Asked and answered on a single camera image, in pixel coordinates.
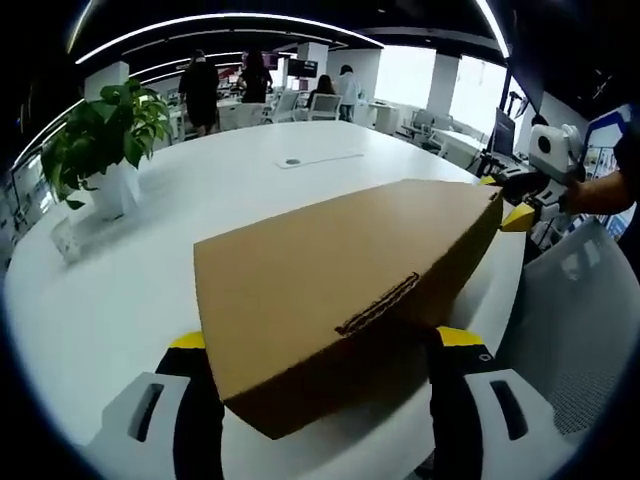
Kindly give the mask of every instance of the white plant pot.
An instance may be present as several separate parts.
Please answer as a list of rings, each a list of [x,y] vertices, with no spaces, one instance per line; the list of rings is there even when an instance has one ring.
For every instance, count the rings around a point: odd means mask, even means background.
[[[113,220],[133,212],[140,200],[138,171],[126,160],[109,165],[105,175],[98,172],[87,178],[91,198],[98,215]]]

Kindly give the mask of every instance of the potted plant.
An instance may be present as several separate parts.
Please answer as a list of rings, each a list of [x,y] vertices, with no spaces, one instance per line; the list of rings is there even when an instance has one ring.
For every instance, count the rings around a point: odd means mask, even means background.
[[[139,196],[137,172],[142,156],[153,156],[153,141],[171,134],[169,110],[149,88],[130,79],[104,87],[100,100],[84,102],[46,145],[42,170],[60,201],[87,190],[104,218],[116,218]]]

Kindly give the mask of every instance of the cardboard box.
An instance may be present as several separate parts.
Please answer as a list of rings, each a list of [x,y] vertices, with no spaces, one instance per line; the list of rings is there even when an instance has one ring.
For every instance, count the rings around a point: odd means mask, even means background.
[[[198,307],[223,403],[276,439],[367,397],[437,326],[502,220],[493,187],[404,180],[195,245]]]

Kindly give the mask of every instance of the green leaves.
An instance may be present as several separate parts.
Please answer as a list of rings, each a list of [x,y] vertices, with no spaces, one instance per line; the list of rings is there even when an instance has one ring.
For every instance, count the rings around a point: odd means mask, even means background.
[[[166,103],[137,80],[106,86],[100,95],[101,100],[76,107],[42,152],[45,178],[74,210],[83,203],[68,197],[74,190],[91,190],[88,177],[104,174],[123,158],[138,168],[143,155],[153,156],[154,139],[171,133]]]

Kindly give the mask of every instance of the white shirt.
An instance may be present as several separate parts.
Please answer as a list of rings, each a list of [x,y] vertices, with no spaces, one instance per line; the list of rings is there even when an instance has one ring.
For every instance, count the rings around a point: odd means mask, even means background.
[[[340,75],[336,82],[336,93],[342,96],[342,105],[355,105],[358,103],[360,84],[353,72]]]

